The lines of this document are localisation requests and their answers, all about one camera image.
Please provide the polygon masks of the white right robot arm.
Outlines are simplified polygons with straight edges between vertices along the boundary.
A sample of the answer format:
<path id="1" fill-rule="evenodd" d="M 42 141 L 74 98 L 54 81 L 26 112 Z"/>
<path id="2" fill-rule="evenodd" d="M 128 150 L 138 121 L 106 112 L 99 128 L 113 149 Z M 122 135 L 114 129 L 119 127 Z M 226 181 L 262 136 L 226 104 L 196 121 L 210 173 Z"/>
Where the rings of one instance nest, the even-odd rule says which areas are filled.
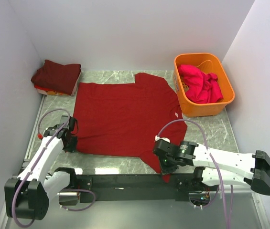
<path id="1" fill-rule="evenodd" d="M 163 175 L 180 167 L 195 167 L 191 181 L 196 190 L 206 186 L 237 185 L 270 196 L 270 157 L 264 151 L 234 153 L 189 141 L 177 146 L 167 138 L 156 136 L 153 152 L 159 159 Z"/>

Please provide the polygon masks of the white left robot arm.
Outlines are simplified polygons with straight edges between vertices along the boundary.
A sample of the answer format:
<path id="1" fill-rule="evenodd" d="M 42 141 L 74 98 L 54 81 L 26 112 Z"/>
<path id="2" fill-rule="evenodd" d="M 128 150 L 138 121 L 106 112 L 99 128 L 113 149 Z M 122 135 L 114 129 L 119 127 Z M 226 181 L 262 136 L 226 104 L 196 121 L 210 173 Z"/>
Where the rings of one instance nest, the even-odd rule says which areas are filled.
<path id="1" fill-rule="evenodd" d="M 47 128 L 40 136 L 41 145 L 28 166 L 16 178 L 10 178 L 5 183 L 8 217 L 42 220 L 50 201 L 57 193 L 76 189 L 77 179 L 73 168 L 60 167 L 46 178 L 61 151 L 75 150 L 77 137 L 73 133 L 74 130 L 78 130 L 77 120 L 63 115 L 59 124 Z"/>

